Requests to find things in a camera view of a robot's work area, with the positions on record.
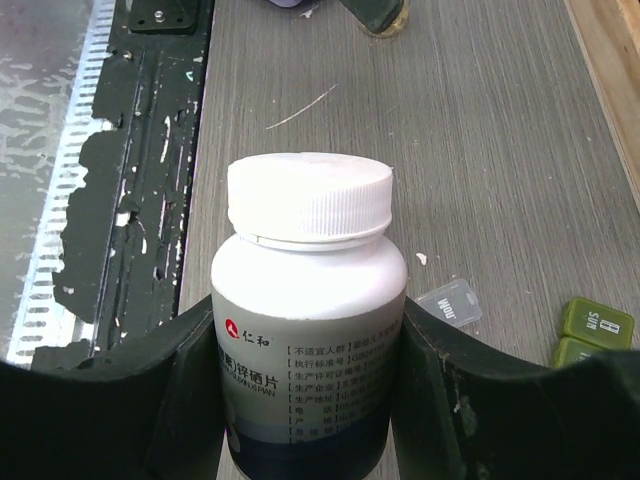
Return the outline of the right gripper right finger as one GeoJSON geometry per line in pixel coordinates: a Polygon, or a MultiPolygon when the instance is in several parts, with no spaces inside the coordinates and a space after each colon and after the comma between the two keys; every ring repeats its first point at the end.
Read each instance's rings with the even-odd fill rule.
{"type": "Polygon", "coordinates": [[[403,479],[635,479],[639,355],[550,369],[407,300],[392,430],[403,479]]]}

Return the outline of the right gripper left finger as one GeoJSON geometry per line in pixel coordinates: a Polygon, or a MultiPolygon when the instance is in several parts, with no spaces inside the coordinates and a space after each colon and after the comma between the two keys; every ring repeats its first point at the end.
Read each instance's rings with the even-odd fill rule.
{"type": "Polygon", "coordinates": [[[224,436],[212,301],[72,369],[1,366],[4,479],[213,479],[224,436]]]}

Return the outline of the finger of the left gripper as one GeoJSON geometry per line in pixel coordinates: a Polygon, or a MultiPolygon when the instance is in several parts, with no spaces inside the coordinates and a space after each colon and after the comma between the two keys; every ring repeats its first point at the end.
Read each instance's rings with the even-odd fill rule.
{"type": "Polygon", "coordinates": [[[394,35],[405,25],[404,0],[341,0],[371,35],[394,35]]]}

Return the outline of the clear pill box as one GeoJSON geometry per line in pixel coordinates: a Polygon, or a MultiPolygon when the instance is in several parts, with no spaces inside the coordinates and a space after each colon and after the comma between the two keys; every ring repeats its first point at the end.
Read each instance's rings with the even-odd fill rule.
{"type": "Polygon", "coordinates": [[[455,328],[476,322],[483,316],[478,298],[465,279],[456,279],[423,294],[416,303],[455,328]]]}

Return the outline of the white pill bottle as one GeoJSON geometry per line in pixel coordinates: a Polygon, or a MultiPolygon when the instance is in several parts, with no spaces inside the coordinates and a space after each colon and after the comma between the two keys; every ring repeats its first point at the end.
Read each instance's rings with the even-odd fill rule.
{"type": "Polygon", "coordinates": [[[379,161],[270,153],[227,171],[211,264],[231,458],[247,479],[362,479],[387,441],[407,266],[379,161]]]}

